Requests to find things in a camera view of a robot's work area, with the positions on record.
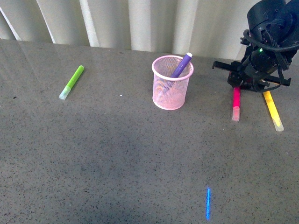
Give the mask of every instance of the marker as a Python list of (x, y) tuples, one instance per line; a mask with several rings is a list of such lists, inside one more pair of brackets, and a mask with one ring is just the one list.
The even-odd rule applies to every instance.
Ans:
[(240, 120), (240, 87), (234, 87), (233, 120)]
[(206, 192), (206, 219), (210, 219), (210, 198), (211, 198), (211, 190), (208, 188)]
[(67, 97), (67, 95), (70, 93), (71, 89), (73, 88), (74, 84), (76, 83), (76, 81), (78, 80), (78, 78), (80, 77), (83, 71), (84, 71), (84, 67), (80, 65), (77, 71), (75, 72), (75, 74), (72, 76), (72, 78), (65, 86), (64, 90), (62, 90), (61, 94), (59, 95), (60, 99), (65, 99)]
[(264, 92), (263, 96), (265, 97), (265, 100), (266, 100), (267, 106), (269, 108), (270, 115), (272, 117), (272, 120), (273, 120), (276, 131), (282, 132), (284, 130), (284, 127), (281, 123), (279, 114), (277, 112), (277, 109), (276, 109), (276, 106), (274, 104), (274, 101), (273, 101), (273, 98), (271, 96), (270, 91)]
[(171, 78), (178, 78), (179, 75), (182, 73), (182, 71), (184, 70), (184, 68), (188, 65), (188, 63), (191, 61), (192, 59), (192, 54), (190, 52), (188, 52), (184, 58), (182, 59), (181, 63), (178, 65), (178, 67), (175, 69), (175, 71), (173, 72), (173, 74), (171, 75)]

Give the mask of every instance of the pink marker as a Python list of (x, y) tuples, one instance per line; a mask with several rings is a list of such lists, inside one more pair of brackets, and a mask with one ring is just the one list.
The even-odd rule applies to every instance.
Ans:
[(240, 87), (234, 88), (233, 120), (240, 120)]

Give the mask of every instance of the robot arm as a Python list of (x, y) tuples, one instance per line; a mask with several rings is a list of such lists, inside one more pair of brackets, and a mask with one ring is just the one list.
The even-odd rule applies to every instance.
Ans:
[[(225, 64), (215, 61), (212, 68), (230, 71), (228, 83), (243, 89), (264, 92), (289, 86), (283, 70), (289, 69), (299, 49), (299, 0), (262, 0), (247, 14), (249, 30), (245, 30), (241, 44), (247, 45), (241, 62)], [(271, 74), (278, 71), (278, 77)]]

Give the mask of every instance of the mesh cup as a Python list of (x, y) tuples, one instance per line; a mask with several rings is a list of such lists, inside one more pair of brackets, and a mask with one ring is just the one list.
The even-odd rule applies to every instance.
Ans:
[(165, 110), (176, 110), (185, 102), (189, 77), (194, 68), (191, 62), (184, 68), (178, 78), (171, 78), (182, 57), (168, 55), (157, 58), (152, 64), (154, 72), (153, 101)]

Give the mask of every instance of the yellow marker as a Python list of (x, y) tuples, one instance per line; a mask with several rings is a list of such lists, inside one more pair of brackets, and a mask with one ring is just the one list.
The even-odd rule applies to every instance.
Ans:
[(282, 132), (284, 130), (284, 127), (281, 123), (279, 114), (277, 112), (277, 109), (276, 109), (276, 106), (274, 104), (274, 101), (273, 101), (273, 98), (271, 96), (270, 91), (264, 92), (263, 96), (265, 97), (265, 100), (266, 100), (267, 106), (269, 108), (269, 111), (270, 111), (270, 114), (271, 114), (271, 117), (272, 117), (272, 120), (273, 120), (276, 131)]

